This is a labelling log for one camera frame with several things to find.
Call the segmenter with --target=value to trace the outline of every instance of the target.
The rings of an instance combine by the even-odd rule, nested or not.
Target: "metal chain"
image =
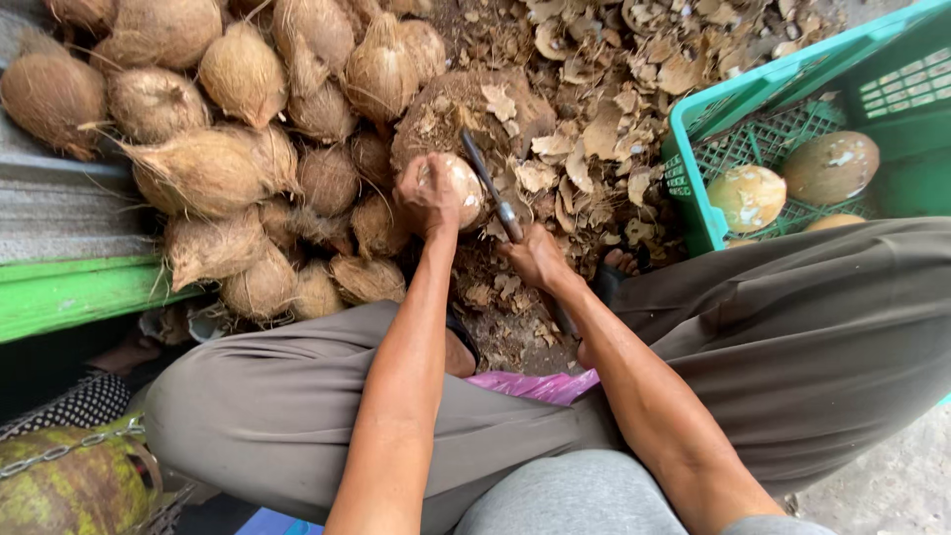
[[[125,427],[121,429],[110,431],[108,433],[94,433],[86,437],[83,437],[82,440],[80,440],[79,442],[71,446],[59,445],[56,447],[52,447],[44,451],[40,455],[37,455],[36,457],[31,457],[29,459],[24,459],[22,461],[17,461],[16,463],[3,466],[2,468],[0,468],[0,480],[4,480],[4,479],[7,479],[8,477],[12,477],[37,463],[43,463],[44,461],[55,461],[59,459],[60,457],[63,457],[64,455],[70,453],[74,449],[96,446],[97,444],[100,444],[104,440],[107,440],[113,437],[145,434],[146,428],[145,426],[142,426],[141,424],[139,424],[139,418],[141,418],[141,416],[135,416],[134,418],[131,418],[128,421],[128,425],[126,425]]]

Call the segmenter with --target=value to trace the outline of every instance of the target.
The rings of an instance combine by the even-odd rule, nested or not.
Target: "right hand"
[[[522,243],[500,244],[498,252],[509,259],[525,284],[549,293],[554,293],[559,283],[577,277],[565,263],[554,236],[540,223],[526,228]]]

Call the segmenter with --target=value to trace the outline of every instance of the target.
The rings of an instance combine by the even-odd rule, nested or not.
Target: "concrete floor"
[[[839,535],[951,533],[951,404],[796,499],[798,516]]]

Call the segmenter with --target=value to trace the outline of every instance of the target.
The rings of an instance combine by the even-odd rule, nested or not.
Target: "left hand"
[[[459,232],[459,198],[445,158],[417,156],[397,177],[393,198],[409,228],[424,240],[440,232]]]

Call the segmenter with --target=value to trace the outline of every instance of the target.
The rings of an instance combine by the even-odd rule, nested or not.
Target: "gray fabric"
[[[778,494],[845,465],[951,389],[949,281],[951,219],[881,221],[707,254],[626,281],[611,307]],[[322,521],[396,309],[198,347],[149,392],[150,447],[229,494]],[[621,447],[599,388],[558,407],[446,377],[422,532],[445,533],[532,459]]]
[[[455,535],[688,535],[663,492],[625,453],[588,450],[513,472],[466,511]],[[782,516],[748,517],[722,535],[835,535]]]

